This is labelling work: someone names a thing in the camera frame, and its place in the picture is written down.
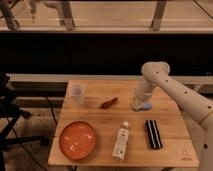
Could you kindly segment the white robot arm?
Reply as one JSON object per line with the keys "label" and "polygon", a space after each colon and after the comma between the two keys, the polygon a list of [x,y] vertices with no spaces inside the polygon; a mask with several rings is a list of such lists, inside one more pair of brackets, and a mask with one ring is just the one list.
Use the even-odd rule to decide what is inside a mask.
{"label": "white robot arm", "polygon": [[144,110],[152,92],[160,87],[206,131],[198,171],[213,171],[213,101],[169,76],[166,62],[147,62],[141,68],[141,82],[135,89],[132,108]]}

